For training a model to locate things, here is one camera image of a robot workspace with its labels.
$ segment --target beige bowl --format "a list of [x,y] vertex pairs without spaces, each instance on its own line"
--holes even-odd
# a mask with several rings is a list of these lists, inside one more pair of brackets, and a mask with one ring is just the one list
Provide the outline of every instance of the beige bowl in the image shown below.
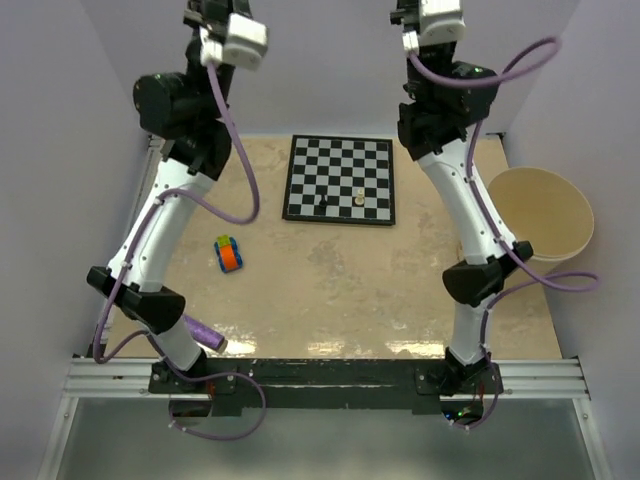
[[[557,173],[511,168],[496,176],[488,191],[516,238],[531,242],[534,254],[527,263],[539,274],[578,255],[593,236],[595,221],[589,202]],[[513,277],[508,284],[528,279],[524,272]]]

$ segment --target purple cylinder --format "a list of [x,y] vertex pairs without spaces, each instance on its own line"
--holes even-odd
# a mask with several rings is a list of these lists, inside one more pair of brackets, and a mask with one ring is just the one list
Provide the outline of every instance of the purple cylinder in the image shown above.
[[201,343],[205,347],[215,350],[218,353],[222,353],[224,351],[227,346],[227,341],[224,338],[224,335],[216,332],[206,325],[203,325],[189,315],[185,314],[183,317],[184,321],[187,323],[187,327],[189,327],[191,336],[196,342]]

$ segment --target aluminum frame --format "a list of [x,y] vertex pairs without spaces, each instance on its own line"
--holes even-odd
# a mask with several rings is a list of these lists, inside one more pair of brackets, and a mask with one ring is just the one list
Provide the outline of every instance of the aluminum frame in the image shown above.
[[[82,398],[206,399],[206,395],[155,395],[147,390],[157,359],[114,359],[98,365],[88,358],[71,362],[49,445],[37,480],[56,480],[78,402]],[[578,360],[498,361],[501,400],[572,400],[596,480],[612,480],[604,446],[591,411],[589,391]],[[456,395],[452,401],[470,399]]]

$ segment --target chessboard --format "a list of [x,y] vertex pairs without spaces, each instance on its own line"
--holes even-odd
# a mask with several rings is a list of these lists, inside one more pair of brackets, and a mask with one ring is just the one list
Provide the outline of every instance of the chessboard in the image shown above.
[[294,135],[282,218],[394,225],[392,141]]

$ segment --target white wall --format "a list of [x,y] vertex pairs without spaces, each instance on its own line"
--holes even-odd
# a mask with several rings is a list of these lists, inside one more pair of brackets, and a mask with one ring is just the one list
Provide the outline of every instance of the white wall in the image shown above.
[[574,181],[596,215],[592,245],[567,268],[603,277],[595,294],[550,293],[562,351],[580,355],[619,480],[640,471],[640,3],[582,0],[564,49],[506,136],[512,165]]
[[31,480],[95,325],[85,275],[122,238],[143,157],[76,0],[0,2],[0,65],[0,478]]
[[[182,70],[190,30],[181,0],[81,0],[123,88],[142,74]],[[458,57],[501,69],[541,36],[559,34],[579,0],[467,0]],[[395,0],[256,0],[271,27],[261,70],[240,72],[230,103],[245,133],[395,134],[406,68]],[[505,86],[486,129],[507,129],[535,77]]]

